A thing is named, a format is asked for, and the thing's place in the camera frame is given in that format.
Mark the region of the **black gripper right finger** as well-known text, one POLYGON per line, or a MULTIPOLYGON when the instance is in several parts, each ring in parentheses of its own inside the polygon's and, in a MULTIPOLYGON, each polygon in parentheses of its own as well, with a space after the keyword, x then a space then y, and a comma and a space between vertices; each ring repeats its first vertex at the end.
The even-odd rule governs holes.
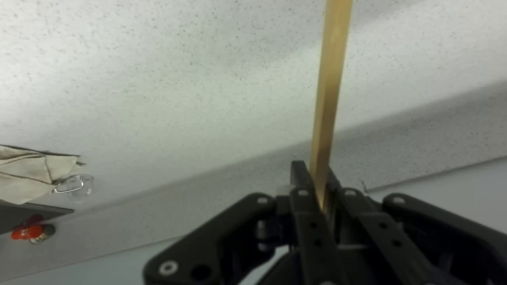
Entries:
POLYGON ((344 187, 334 173, 328 174, 326 195, 350 285, 439 285, 434 266, 377 201, 344 187))

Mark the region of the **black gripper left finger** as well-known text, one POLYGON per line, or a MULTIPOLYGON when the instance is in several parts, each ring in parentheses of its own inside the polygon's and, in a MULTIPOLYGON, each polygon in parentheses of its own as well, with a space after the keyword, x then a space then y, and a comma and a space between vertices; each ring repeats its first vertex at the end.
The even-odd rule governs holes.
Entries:
POLYGON ((290 165, 290 185, 290 207, 302 283, 337 285, 339 276, 333 269, 336 264, 333 238, 318 207, 314 184, 304 162, 296 160, 290 165))

